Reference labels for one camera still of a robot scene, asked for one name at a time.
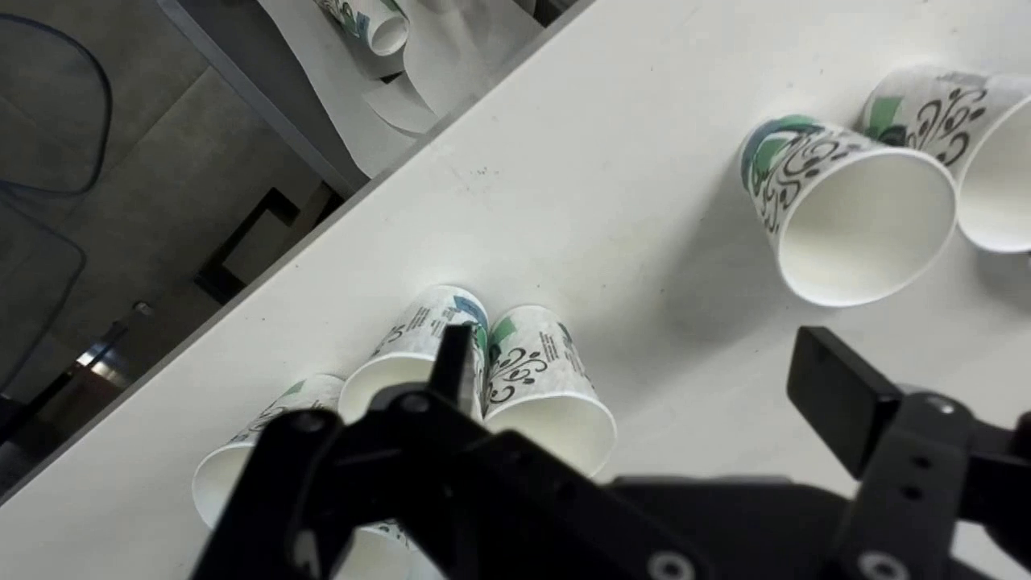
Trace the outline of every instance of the standing cup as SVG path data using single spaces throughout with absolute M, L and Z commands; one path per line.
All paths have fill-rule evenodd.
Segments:
M 487 429 L 516 429 L 597 474 L 614 449 L 614 417 L 589 385 L 570 327 L 543 305 L 509 309 L 491 330 L 491 376 L 477 396 Z
M 472 393 L 477 393 L 487 366 L 487 305 L 472 290 L 432 286 L 387 330 L 373 358 L 349 376 L 349 396 L 340 400 L 342 417 L 357 421 L 387 385 L 424 384 L 448 325 L 473 325 Z
M 947 243 L 955 176 L 926 151 L 782 117 L 752 132 L 740 184 L 792 293 L 858 305 L 912 282 Z
M 1031 250 L 1031 77 L 907 66 L 872 89 L 863 132 L 951 168 L 973 243 Z

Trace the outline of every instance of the gray floor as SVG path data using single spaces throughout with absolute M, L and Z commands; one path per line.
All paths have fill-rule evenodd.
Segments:
M 303 198 L 319 181 L 151 0 L 0 0 L 0 11 L 32 17 L 81 37 L 103 62 L 117 101 L 110 158 L 95 192 L 21 204 L 87 250 L 68 305 L 8 391 L 23 400 L 134 299 L 151 301 L 155 317 L 132 327 L 126 352 L 132 371 L 151 366 L 219 309 L 190 282 L 212 248 L 270 187 Z M 32 122 L 11 122 L 0 136 L 23 137 L 28 129 Z M 4 281 L 0 318 L 39 322 L 27 305 L 39 299 L 39 282 L 21 281 Z M 0 352 L 16 352 L 16 339 L 0 327 Z

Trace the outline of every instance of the white paper cup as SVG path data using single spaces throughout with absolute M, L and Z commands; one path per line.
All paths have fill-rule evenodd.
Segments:
M 570 327 L 543 305 L 509 309 L 491 330 L 491 375 L 477 396 L 487 429 L 516 429 L 597 474 L 614 449 L 610 406 L 585 381 Z
M 1031 250 L 1031 77 L 907 66 L 872 89 L 863 132 L 951 168 L 973 243 Z
M 464 286 L 432 286 L 387 330 L 373 358 L 349 376 L 349 396 L 340 400 L 342 417 L 357 421 L 367 404 L 387 385 L 429 381 L 448 325 L 473 325 L 477 393 L 487 371 L 487 305 Z
M 858 305 L 912 282 L 947 243 L 957 184 L 926 151 L 782 117 L 740 148 L 740 184 L 792 293 Z
M 280 400 L 273 400 L 251 424 L 234 433 L 221 449 L 210 450 L 193 469 L 193 506 L 207 529 L 217 529 L 234 480 L 241 478 L 261 429 L 293 409 L 335 409 L 344 381 L 335 375 L 316 375 L 293 384 Z
M 329 11 L 373 54 L 395 54 L 409 40 L 409 17 L 395 0 L 325 0 Z
M 335 580 L 422 580 L 418 549 L 400 531 L 395 521 L 356 529 L 349 560 Z

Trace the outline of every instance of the table surface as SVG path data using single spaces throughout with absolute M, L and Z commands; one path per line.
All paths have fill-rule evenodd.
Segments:
M 850 494 L 787 404 L 792 330 L 833 325 L 983 417 L 1031 406 L 1031 269 L 955 238 L 863 309 L 792 299 L 728 176 L 769 114 L 850 122 L 908 62 L 1031 71 L 1031 4 L 599 0 L 373 181 L 0 508 L 4 578 L 186 578 L 193 463 L 296 376 L 360 365 L 429 282 L 558 309 L 614 409 L 620 474 L 788 474 Z M 983 536 L 960 553 L 1003 578 Z

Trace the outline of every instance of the dark floor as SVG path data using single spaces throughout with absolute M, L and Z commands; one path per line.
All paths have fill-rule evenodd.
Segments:
M 270 187 L 301 204 L 319 187 L 319 176 L 164 22 L 151 0 L 0 0 L 0 11 L 43 20 L 97 52 L 117 103 L 105 164 L 87 197 L 27 197 L 16 204 L 4 197 L 0 376 L 13 366 L 27 339 L 46 322 L 50 305 L 56 305 L 58 290 L 73 272 L 70 243 L 81 243 L 87 253 L 66 309 L 21 376 L 4 385 L 4 396 L 28 400 L 39 393 L 122 318 L 132 301 L 144 299 L 151 317 L 140 318 L 122 343 L 132 381 L 219 309 L 193 277 L 254 204 Z M 4 52 L 0 77 L 4 65 L 27 65 L 27 57 L 39 57 L 39 52 Z M 66 75 L 66 80 L 73 75 L 50 66 L 56 62 L 43 57 L 28 71 L 43 77 Z M 70 151 L 70 146 L 61 146 L 61 129 L 79 124 L 58 120 L 79 114 L 91 122 L 97 114 L 97 103 L 87 101 L 58 106 L 66 117 L 52 114 L 43 120 L 21 117 L 21 106 L 32 103 L 21 103 L 13 86 L 0 83 L 4 141 L 21 146 L 52 132 L 56 158 L 61 158 L 58 148 Z M 50 238 L 50 231 L 23 216 L 37 216 L 70 243 Z

